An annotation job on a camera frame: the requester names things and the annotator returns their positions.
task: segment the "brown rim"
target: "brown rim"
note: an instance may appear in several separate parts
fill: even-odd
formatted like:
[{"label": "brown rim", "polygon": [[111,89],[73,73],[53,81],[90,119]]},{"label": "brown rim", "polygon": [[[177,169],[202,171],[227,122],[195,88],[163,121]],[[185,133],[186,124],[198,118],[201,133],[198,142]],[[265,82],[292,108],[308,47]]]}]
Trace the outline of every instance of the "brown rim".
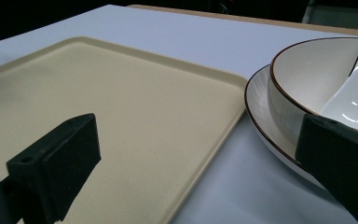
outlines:
[{"label": "brown rim", "polygon": [[312,41],[318,41],[318,40],[326,40],[326,39],[358,39],[358,37],[327,37],[327,38],[317,38],[317,39],[311,39],[311,40],[306,40],[306,41],[302,41],[302,42],[298,42],[294,45],[291,45],[283,50],[281,50],[280,52],[278,52],[275,57],[272,59],[271,62],[271,67],[269,69],[269,74],[272,80],[272,83],[274,84],[274,86],[277,88],[277,90],[283,95],[284,98],[286,98],[286,100],[288,100],[290,103],[292,103],[293,105],[295,105],[297,108],[299,108],[300,110],[309,113],[309,114],[313,114],[313,115],[317,115],[320,116],[318,113],[306,108],[305,106],[303,106],[301,103],[299,103],[298,101],[296,101],[295,99],[293,99],[286,91],[283,90],[283,88],[281,87],[281,85],[278,83],[276,77],[275,77],[275,73],[274,73],[274,64],[275,61],[277,60],[277,58],[284,53],[285,51],[287,51],[288,49],[291,49],[294,46],[300,45],[300,44],[304,44],[304,43],[308,43],[308,42],[312,42]]},{"label": "brown rim", "polygon": [[257,121],[255,120],[254,116],[252,115],[252,111],[251,109],[249,109],[249,105],[248,105],[248,101],[246,100],[246,96],[247,96],[247,92],[248,92],[248,87],[250,86],[250,83],[252,82],[252,79],[263,69],[265,69],[266,67],[268,67],[270,64],[260,68],[259,70],[257,70],[257,72],[255,72],[252,77],[249,79],[248,83],[246,84],[245,87],[245,93],[244,93],[244,101],[245,101],[245,105],[248,111],[248,115],[251,118],[251,120],[253,121],[253,124],[255,125],[255,127],[257,128],[258,131],[260,131],[260,133],[264,136],[264,138],[267,139],[267,141],[278,151],[280,152],[287,160],[291,161],[293,164],[295,164],[296,166],[298,166],[300,169],[302,169],[303,171],[307,172],[308,174],[310,174],[310,172],[303,166],[301,165],[301,163],[299,163],[298,161],[296,161],[295,158],[292,158],[291,156],[289,156],[286,152],[284,152],[280,147],[278,147],[270,138],[269,136],[261,129],[261,127],[258,125]]}]

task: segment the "dark background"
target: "dark background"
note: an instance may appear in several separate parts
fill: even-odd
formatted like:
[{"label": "dark background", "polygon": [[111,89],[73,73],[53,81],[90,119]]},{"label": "dark background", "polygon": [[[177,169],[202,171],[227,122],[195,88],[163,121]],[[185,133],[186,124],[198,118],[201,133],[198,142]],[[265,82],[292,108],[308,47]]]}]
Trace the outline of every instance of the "dark background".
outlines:
[{"label": "dark background", "polygon": [[[301,22],[309,0],[0,0],[0,40],[105,5],[148,5]],[[316,0],[316,4],[358,7],[358,0]]]}]

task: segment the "tray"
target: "tray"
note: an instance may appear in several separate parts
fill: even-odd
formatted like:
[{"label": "tray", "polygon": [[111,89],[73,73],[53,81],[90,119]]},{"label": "tray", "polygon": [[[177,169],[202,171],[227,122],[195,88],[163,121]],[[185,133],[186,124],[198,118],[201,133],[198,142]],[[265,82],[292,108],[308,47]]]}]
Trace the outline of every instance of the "tray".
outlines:
[{"label": "tray", "polygon": [[6,161],[64,120],[94,113],[102,160],[63,223],[167,223],[245,110],[247,80],[76,37],[0,66]]}]

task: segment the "white bowl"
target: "white bowl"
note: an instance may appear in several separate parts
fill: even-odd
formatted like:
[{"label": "white bowl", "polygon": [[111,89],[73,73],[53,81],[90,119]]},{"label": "white bowl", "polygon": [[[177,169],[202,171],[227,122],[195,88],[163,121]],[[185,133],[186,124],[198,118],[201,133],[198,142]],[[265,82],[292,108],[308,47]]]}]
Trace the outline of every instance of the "white bowl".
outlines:
[{"label": "white bowl", "polygon": [[358,38],[312,39],[279,52],[271,63],[268,107],[285,134],[297,143],[305,113],[320,115],[348,78],[358,57]]}]

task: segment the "bowl rim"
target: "bowl rim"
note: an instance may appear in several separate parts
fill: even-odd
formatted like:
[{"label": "bowl rim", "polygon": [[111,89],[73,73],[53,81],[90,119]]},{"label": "bowl rim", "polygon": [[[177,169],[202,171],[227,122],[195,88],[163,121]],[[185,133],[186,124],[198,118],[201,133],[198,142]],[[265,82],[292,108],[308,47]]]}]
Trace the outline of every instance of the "bowl rim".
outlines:
[{"label": "bowl rim", "polygon": [[305,44],[308,42],[313,42],[313,41],[321,41],[321,40],[331,40],[331,39],[358,39],[358,37],[325,37],[325,38],[316,38],[316,39],[310,39],[310,40],[305,40],[305,41],[301,41],[298,43],[295,43],[293,45],[290,45],[284,49],[282,49],[281,51],[279,51],[274,58],[271,61],[270,64],[270,69],[269,69],[269,75],[271,77],[271,81],[274,84],[275,88],[281,93],[281,95],[288,100],[290,103],[292,103],[295,107],[299,108],[300,110],[304,111],[305,113],[309,113],[309,114],[313,114],[313,115],[317,115],[317,116],[321,116],[320,114],[316,113],[315,111],[306,108],[304,105],[302,105],[301,103],[299,103],[298,101],[296,101],[293,97],[291,97],[283,88],[282,86],[279,84],[279,82],[277,81],[276,77],[275,77],[275,72],[274,72],[274,64],[276,62],[276,60],[281,56],[281,54],[283,54],[284,52],[286,52],[287,50],[297,46],[297,45],[301,45],[301,44]]}]

